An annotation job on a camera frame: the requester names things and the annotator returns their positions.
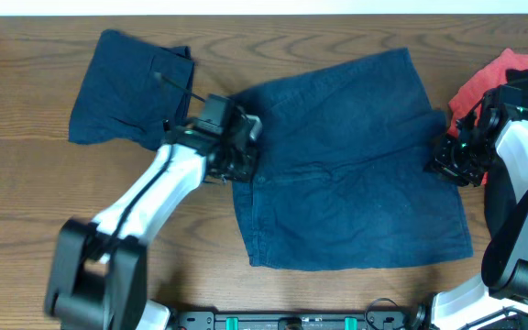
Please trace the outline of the navy blue shorts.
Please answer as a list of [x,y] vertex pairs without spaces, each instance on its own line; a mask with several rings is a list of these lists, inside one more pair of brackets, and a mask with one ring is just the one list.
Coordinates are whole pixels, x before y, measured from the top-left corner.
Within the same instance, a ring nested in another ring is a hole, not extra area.
[[457,187],[425,168],[447,122],[407,49],[266,82],[235,100],[263,125],[254,177],[233,185],[251,266],[388,269],[472,256]]

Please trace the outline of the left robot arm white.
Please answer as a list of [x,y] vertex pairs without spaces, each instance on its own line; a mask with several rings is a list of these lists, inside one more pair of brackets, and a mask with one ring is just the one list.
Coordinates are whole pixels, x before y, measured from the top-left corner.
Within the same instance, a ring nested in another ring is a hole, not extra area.
[[148,247],[205,177],[247,182],[260,126],[221,135],[168,131],[156,157],[115,203],[90,222],[61,228],[44,300],[64,329],[164,329],[171,312],[148,297]]

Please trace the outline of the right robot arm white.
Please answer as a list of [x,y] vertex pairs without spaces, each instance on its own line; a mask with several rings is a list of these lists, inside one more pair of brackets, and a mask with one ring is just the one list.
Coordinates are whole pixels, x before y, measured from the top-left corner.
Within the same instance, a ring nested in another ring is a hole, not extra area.
[[485,92],[444,135],[426,170],[457,186],[488,185],[481,272],[421,306],[415,329],[517,329],[528,321],[528,106],[521,89]]

